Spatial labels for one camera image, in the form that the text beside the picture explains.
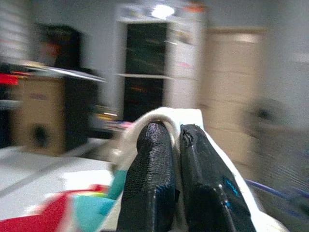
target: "desk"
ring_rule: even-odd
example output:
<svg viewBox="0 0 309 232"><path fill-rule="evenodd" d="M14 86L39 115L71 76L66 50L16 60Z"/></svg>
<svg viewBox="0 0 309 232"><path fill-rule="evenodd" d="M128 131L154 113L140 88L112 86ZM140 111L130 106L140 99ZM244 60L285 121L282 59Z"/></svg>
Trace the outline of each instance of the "desk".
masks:
<svg viewBox="0 0 309 232"><path fill-rule="evenodd" d="M1 149L0 220L23 216L27 207L40 204L46 194L64 190L60 176L65 172L109 170L108 162L72 157L99 145L91 141L65 157L25 153L16 147Z"/></svg>

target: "white fabric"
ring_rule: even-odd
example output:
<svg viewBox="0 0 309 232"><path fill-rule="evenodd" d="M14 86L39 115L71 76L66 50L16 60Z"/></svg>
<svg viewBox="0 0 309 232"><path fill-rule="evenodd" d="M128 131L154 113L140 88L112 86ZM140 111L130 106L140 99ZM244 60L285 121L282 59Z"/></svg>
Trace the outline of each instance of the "white fabric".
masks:
<svg viewBox="0 0 309 232"><path fill-rule="evenodd" d="M118 170L127 170L132 164L137 151L136 151L136 141L141 130L148 124L154 121L162 121L165 123L167 130L171 136L171 143L173 146L173 155L174 155L174 170L176 176L176 188L180 191L180 198L177 203L177 209L175 213L175 218L173 222L173 229L181 229L182 231L187 231L188 227L186 225L185 217L184 217L184 205L183 205L183 196L182 196L182 180L181 180L181 172L180 172L180 164L179 164L179 155L180 155L180 132L181 125L184 124L195 124L204 130L203 127L203 118L202 113L198 109L172 109L161 107L156 110L150 111L139 118L135 125L125 131L120 139L118 149L113 150L112 160L114 164L117 165ZM239 190L241 191L245 202L249 208L251 213L251 220L253 225L255 226L258 232L269 231L270 228L276 228L277 231L285 232L288 231L280 222L275 220L274 218L262 213L259 211L257 204L251 194L248 186L246 185L244 179L241 177L240 173L226 155L226 153L214 142L214 140L205 132L208 140L211 145L217 151L221 159L227 165L227 167L233 173L237 185L239 186ZM117 226L118 215L115 217L110 217L107 219L106 223L113 224Z"/></svg>

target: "light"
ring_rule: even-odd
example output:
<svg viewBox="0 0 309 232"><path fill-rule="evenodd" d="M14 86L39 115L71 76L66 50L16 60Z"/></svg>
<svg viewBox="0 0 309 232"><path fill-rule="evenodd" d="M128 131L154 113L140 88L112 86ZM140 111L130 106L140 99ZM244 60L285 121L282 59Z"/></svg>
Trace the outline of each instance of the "light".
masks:
<svg viewBox="0 0 309 232"><path fill-rule="evenodd" d="M167 5L156 5L151 15L155 18L166 19L175 13L175 10Z"/></svg>

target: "speaker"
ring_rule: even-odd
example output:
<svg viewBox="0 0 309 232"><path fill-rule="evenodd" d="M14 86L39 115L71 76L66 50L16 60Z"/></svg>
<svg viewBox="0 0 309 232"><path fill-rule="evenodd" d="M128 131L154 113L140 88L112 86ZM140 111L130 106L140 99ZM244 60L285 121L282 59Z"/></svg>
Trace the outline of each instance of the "speaker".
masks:
<svg viewBox="0 0 309 232"><path fill-rule="evenodd" d="M87 142L88 114L96 83L76 76L37 72L24 79L25 150L59 156Z"/></svg>

